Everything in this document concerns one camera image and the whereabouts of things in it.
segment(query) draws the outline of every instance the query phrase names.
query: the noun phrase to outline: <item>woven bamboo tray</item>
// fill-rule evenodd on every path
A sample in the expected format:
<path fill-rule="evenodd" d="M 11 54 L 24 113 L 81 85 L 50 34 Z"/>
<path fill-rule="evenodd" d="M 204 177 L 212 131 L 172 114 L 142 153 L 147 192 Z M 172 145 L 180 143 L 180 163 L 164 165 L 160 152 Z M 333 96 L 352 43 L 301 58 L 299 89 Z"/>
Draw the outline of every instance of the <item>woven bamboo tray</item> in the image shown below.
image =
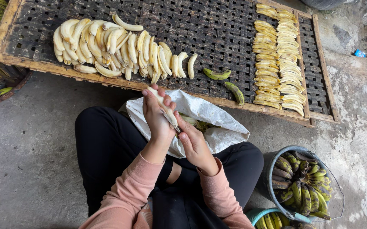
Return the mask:
<path fill-rule="evenodd" d="M 299 43 L 306 42 L 301 45 L 300 50 L 303 54 L 303 60 L 299 63 L 301 69 L 303 63 L 307 64 L 304 61 L 306 55 L 310 66 L 318 73 L 315 74 L 314 80 L 307 74 L 306 83 L 302 83 L 307 86 L 304 96 L 308 98 L 304 117 L 292 110 L 278 110 L 252 104 L 257 89 L 253 85 L 256 54 L 251 51 L 251 42 L 257 32 L 253 22 L 264 20 L 273 26 L 277 25 L 275 20 L 255 12 L 256 3 L 292 11 L 300 22 L 301 34 L 302 28 L 304 31 L 315 31 L 312 35 L 307 34 L 306 38 L 298 36 L 297 39 Z M 160 86 L 181 89 L 216 105 L 269 114 L 305 126 L 314 126 L 311 117 L 338 122 L 323 52 L 315 29 L 318 28 L 317 23 L 314 23 L 315 18 L 272 1 L 11 0 L 0 26 L 0 62 L 73 77 L 79 81 L 98 82 L 104 86 L 142 90 L 146 88 L 148 80 L 139 75 L 133 75 L 131 81 L 127 81 L 124 75 L 117 79 L 109 79 L 99 74 L 79 73 L 70 66 L 59 63 L 55 58 L 53 32 L 65 20 L 90 18 L 111 21 L 111 15 L 116 13 L 124 21 L 143 25 L 145 30 L 156 36 L 156 42 L 165 42 L 173 54 L 182 51 L 190 53 L 189 55 L 199 54 L 194 66 L 194 79 L 168 77 L 158 81 Z M 188 59 L 183 63 L 185 71 L 187 61 Z M 203 68 L 228 68 L 231 69 L 232 75 L 227 80 L 210 80 L 202 73 Z M 309 83 L 310 80 L 317 82 L 315 80 L 319 78 L 322 82 L 321 90 L 319 94 L 314 94 L 316 91 L 313 89 L 317 89 L 318 85 Z M 222 86 L 225 81 L 230 81 L 240 88 L 245 96 L 244 106 L 238 106 L 233 94 Z"/>

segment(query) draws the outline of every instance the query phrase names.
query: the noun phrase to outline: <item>finger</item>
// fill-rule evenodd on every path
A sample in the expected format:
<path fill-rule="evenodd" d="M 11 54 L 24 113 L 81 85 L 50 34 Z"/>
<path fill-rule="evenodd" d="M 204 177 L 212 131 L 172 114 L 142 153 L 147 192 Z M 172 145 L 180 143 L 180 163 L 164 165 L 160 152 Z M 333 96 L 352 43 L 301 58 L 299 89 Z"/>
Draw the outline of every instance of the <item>finger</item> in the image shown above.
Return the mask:
<path fill-rule="evenodd" d="M 164 97 L 165 96 L 165 89 L 163 89 L 163 88 L 160 88 L 160 87 L 158 87 L 158 94 L 160 95 L 160 96 L 162 96 L 162 97 Z"/>
<path fill-rule="evenodd" d="M 184 132 L 181 132 L 179 134 L 179 139 L 182 142 L 183 148 L 185 150 L 186 157 L 188 156 L 188 154 L 189 155 L 192 154 L 193 153 L 193 146 L 192 146 L 192 143 L 191 143 L 190 138 L 188 137 L 188 135 Z"/>
<path fill-rule="evenodd" d="M 158 90 L 158 85 L 156 84 L 150 84 L 150 87 L 152 87 L 154 90 Z"/>
<path fill-rule="evenodd" d="M 144 90 L 142 91 L 142 95 L 144 96 L 143 101 L 142 101 L 142 112 L 146 114 L 148 111 L 148 105 L 147 105 L 147 99 L 145 96 L 148 95 L 148 93 Z"/>
<path fill-rule="evenodd" d="M 148 110 L 152 110 L 152 111 L 159 110 L 158 100 L 156 99 L 155 95 L 147 89 L 143 91 L 143 94 L 145 92 L 147 93 L 147 95 L 144 96 L 147 101 L 147 106 L 148 106 L 147 111 Z"/>
<path fill-rule="evenodd" d="M 176 102 L 171 102 L 171 105 L 169 106 L 172 110 L 175 110 L 176 108 Z"/>
<path fill-rule="evenodd" d="M 196 128 L 183 120 L 177 110 L 174 112 L 174 115 L 176 117 L 176 120 L 178 121 L 179 128 L 181 128 L 183 132 L 187 133 L 189 138 L 196 139 Z"/>
<path fill-rule="evenodd" d="M 168 96 L 168 95 L 165 95 L 164 98 L 163 98 L 163 103 L 166 105 L 166 106 L 170 106 L 171 105 L 171 97 Z"/>

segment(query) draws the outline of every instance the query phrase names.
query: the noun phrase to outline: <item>black pants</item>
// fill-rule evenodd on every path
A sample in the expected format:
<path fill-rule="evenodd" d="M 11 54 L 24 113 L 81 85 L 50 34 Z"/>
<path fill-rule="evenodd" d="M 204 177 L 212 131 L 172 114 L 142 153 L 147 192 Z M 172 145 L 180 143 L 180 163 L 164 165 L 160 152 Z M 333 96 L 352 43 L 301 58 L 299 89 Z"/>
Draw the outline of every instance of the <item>black pants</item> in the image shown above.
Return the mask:
<path fill-rule="evenodd" d="M 129 118 L 107 107 L 90 107 L 82 111 L 75 122 L 75 135 L 79 168 L 91 216 L 99 209 L 106 191 L 110 190 L 115 179 L 135 159 L 147 141 Z M 242 142 L 214 156 L 221 160 L 229 186 L 244 207 L 262 171 L 261 151 L 249 142 Z M 155 186 L 159 190 L 170 187 L 165 181 L 173 161 L 182 167 L 182 173 L 172 188 L 191 187 L 201 197 L 199 174 L 187 159 L 167 155 Z"/>

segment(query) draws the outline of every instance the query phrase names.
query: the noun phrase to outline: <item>metal bucket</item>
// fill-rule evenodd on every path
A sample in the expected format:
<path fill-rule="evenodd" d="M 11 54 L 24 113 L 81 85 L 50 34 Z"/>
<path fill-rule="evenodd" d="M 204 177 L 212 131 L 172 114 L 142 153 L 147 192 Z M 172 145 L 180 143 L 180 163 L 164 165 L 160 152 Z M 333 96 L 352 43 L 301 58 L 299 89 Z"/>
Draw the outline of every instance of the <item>metal bucket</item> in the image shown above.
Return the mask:
<path fill-rule="evenodd" d="M 274 169 L 275 162 L 277 161 L 278 157 L 285 153 L 286 151 L 293 150 L 297 151 L 298 153 L 303 154 L 305 157 L 317 159 L 318 160 L 318 166 L 320 168 L 326 169 L 326 166 L 320 161 L 320 159 L 315 156 L 311 151 L 309 151 L 306 148 L 297 146 L 297 145 L 290 145 L 287 147 L 284 147 L 276 152 L 270 152 L 263 154 L 264 157 L 264 167 L 262 169 L 262 173 L 258 179 L 257 185 L 255 188 L 257 191 L 267 198 L 268 200 L 271 200 L 278 208 L 282 214 L 284 214 L 286 217 L 292 220 L 296 221 L 303 221 L 303 222 L 310 222 L 311 219 L 315 219 L 315 216 L 303 216 L 297 212 L 295 212 L 295 209 L 291 208 L 290 206 L 283 207 L 275 197 L 274 190 L 272 189 L 272 170 Z"/>

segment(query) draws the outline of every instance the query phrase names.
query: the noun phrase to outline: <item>knee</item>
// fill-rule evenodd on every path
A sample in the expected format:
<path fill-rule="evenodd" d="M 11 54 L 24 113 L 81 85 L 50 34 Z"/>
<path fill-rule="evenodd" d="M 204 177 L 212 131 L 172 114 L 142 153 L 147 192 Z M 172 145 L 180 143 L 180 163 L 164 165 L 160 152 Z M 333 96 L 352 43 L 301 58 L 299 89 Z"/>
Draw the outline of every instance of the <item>knee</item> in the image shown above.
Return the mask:
<path fill-rule="evenodd" d="M 82 112 L 79 113 L 78 117 L 76 118 L 76 122 L 79 121 L 88 121 L 91 119 L 94 119 L 94 117 L 99 116 L 101 113 L 100 110 L 103 109 L 103 107 L 100 106 L 93 106 L 84 109 Z"/>
<path fill-rule="evenodd" d="M 260 170 L 262 170 L 264 165 L 264 157 L 259 148 L 250 142 L 244 142 L 242 143 L 240 149 L 241 151 L 246 152 L 242 155 L 242 160 L 247 162 L 247 164 L 253 164 L 253 168 L 261 168 Z"/>

